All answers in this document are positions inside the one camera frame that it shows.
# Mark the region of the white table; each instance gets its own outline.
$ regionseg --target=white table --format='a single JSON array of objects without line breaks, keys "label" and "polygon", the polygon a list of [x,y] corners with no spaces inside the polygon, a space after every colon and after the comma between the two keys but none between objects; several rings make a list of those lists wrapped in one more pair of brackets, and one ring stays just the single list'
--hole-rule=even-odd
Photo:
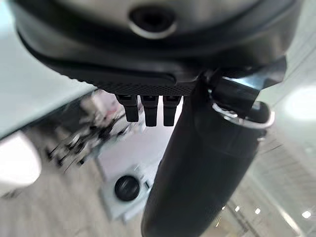
[{"label": "white table", "polygon": [[0,139],[94,88],[57,74],[31,56],[0,2]]}]

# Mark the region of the black round object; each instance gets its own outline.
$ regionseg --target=black round object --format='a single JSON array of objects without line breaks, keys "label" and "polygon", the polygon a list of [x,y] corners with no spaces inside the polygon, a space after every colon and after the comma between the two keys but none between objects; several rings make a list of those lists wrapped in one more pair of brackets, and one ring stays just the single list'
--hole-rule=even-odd
[{"label": "black round object", "polygon": [[161,6],[142,6],[131,11],[129,18],[139,28],[153,33],[167,30],[175,21],[174,13]]},{"label": "black round object", "polygon": [[125,175],[117,180],[114,191],[118,199],[122,201],[132,201],[138,197],[140,185],[136,178]]}]

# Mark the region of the lens ring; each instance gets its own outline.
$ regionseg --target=lens ring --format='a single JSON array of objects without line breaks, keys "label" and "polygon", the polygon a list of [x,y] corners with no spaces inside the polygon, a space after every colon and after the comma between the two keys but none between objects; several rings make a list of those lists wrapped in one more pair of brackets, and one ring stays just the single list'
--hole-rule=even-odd
[{"label": "lens ring", "polygon": [[141,37],[158,40],[171,35],[177,24],[171,10],[162,6],[142,6],[130,12],[129,27]]}]

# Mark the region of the black connector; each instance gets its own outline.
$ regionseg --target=black connector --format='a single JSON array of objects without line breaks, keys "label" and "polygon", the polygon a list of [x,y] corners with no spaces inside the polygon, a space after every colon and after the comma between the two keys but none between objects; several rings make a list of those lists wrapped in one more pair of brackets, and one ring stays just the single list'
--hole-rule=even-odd
[{"label": "black connector", "polygon": [[157,109],[159,96],[141,96],[142,104],[145,111],[145,120],[147,127],[157,126]]},{"label": "black connector", "polygon": [[179,105],[181,96],[163,97],[163,125],[171,127],[174,125],[174,117]]},{"label": "black connector", "polygon": [[138,122],[138,103],[136,95],[115,95],[118,102],[125,108],[128,122]]}]

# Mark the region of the floor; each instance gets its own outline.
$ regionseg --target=floor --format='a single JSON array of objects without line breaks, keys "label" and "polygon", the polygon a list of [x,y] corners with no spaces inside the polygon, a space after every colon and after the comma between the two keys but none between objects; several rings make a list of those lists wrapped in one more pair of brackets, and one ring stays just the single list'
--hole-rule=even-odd
[{"label": "floor", "polygon": [[1,237],[140,237],[141,215],[127,225],[107,220],[98,196],[102,177],[93,160],[67,174],[43,162],[39,179],[0,199]]}]

